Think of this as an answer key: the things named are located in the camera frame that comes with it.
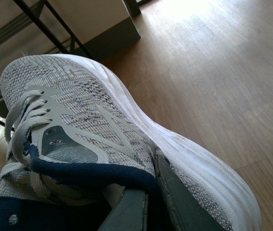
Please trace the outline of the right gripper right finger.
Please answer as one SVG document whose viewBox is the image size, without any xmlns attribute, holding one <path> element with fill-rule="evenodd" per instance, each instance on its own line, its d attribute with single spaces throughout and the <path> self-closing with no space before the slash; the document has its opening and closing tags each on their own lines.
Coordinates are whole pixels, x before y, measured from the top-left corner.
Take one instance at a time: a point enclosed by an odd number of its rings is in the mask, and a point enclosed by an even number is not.
<svg viewBox="0 0 273 231">
<path fill-rule="evenodd" d="M 155 157 L 156 179 L 174 231 L 222 231 L 224 228 L 197 202 L 166 158 Z"/>
</svg>

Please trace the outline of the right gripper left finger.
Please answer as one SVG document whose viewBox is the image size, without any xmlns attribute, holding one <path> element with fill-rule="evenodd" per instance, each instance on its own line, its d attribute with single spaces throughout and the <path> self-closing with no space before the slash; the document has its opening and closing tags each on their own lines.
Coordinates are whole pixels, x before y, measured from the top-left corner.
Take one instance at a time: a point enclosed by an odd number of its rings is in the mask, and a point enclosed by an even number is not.
<svg viewBox="0 0 273 231">
<path fill-rule="evenodd" d="M 125 188 L 118 203 L 99 227 L 100 231 L 147 230 L 148 195 L 139 189 Z"/>
</svg>

